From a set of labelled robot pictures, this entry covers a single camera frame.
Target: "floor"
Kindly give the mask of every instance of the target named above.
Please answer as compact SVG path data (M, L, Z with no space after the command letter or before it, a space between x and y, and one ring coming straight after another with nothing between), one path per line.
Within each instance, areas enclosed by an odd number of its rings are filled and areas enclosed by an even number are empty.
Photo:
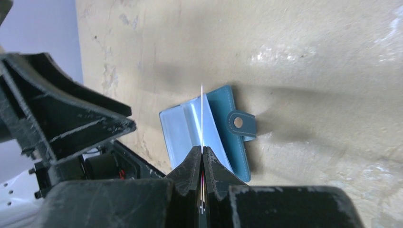
M164 172L158 113L231 84L256 115L253 185L325 184L403 227L402 0L80 0L84 84L132 107L123 143Z

